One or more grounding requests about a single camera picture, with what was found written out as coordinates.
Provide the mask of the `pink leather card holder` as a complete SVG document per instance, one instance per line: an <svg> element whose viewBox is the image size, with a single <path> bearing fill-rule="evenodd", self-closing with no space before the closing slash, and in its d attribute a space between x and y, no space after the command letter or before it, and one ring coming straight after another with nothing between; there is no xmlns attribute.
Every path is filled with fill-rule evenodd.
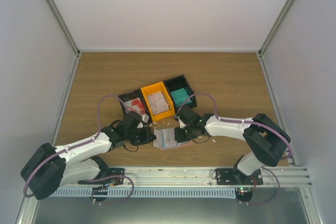
<svg viewBox="0 0 336 224"><path fill-rule="evenodd" d="M161 150L193 145L192 141L178 143L175 140L174 128L154 129L154 135L156 136L156 139L153 141L153 147L159 148Z"/></svg>

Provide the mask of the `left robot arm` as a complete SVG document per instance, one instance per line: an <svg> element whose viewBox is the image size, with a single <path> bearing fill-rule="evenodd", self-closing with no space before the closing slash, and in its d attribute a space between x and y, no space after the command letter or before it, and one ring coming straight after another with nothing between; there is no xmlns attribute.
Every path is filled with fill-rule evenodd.
<svg viewBox="0 0 336 224"><path fill-rule="evenodd" d="M124 172L112 171L100 154L126 143L139 147L154 140L156 136L142 116L129 112L82 140L59 146L42 144L20 172L25 181L23 194L42 200L65 185L98 185L103 189L122 184Z"/></svg>

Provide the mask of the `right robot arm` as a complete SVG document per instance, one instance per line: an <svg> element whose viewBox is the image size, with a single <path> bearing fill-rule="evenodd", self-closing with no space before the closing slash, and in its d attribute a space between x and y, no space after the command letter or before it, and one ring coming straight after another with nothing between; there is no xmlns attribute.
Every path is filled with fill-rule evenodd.
<svg viewBox="0 0 336 224"><path fill-rule="evenodd" d="M248 144L250 152L239 158L230 172L235 184L248 184L256 171L264 166L276 167L282 158L291 157L290 137L265 114L247 119L223 118L211 113L200 116L184 106L176 116L180 124L174 129L178 143L200 136L225 136Z"/></svg>

